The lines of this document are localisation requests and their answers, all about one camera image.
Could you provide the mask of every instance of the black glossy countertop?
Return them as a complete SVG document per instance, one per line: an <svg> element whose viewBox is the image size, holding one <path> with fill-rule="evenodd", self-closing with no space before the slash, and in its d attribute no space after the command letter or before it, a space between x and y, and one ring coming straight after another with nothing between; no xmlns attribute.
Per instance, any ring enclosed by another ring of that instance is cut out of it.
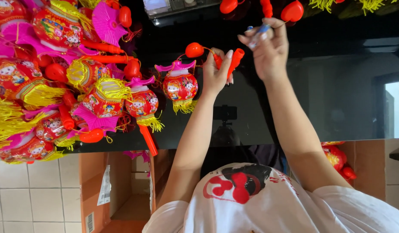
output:
<svg viewBox="0 0 399 233"><path fill-rule="evenodd" d="M252 54L236 38L248 25L261 23L258 9L251 7L238 21L221 19L218 6L150 21L140 4L137 1L130 7L133 22L143 25L142 37L136 39L136 53L142 67L169 65L194 41L225 51L236 48L246 51L233 73L234 84L225 87L214 104L212 146L277 143L268 100L255 74ZM288 75L321 141L395 137L394 112L398 105L394 105L393 98L388 100L385 91L386 83L399 82L399 28L391 22L399 22L399 11L346 20L320 13L288 28ZM195 77L201 89L201 69L197 69ZM176 148L190 115L180 112L175 115L171 100L160 90L154 92L160 102L156 114L159 116L162 109L160 120L165 125L161 132L153 134L157 147ZM111 144L104 139L83 143L74 152L147 149L138 128L109 135L113 139Z"/></svg>

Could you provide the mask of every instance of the person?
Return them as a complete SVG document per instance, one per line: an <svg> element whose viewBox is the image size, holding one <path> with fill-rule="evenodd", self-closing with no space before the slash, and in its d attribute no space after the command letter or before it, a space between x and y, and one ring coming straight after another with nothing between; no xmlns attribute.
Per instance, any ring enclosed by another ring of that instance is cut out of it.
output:
<svg viewBox="0 0 399 233"><path fill-rule="evenodd" d="M399 232L399 210L354 190L330 165L301 108L286 72L289 43L283 21L264 18L271 28L252 49L275 129L298 182L255 163L233 163L200 171L212 133L213 104L227 82L233 51L217 70L208 55L204 86L182 134L168 182L144 233ZM258 28L239 35L248 45Z"/></svg>

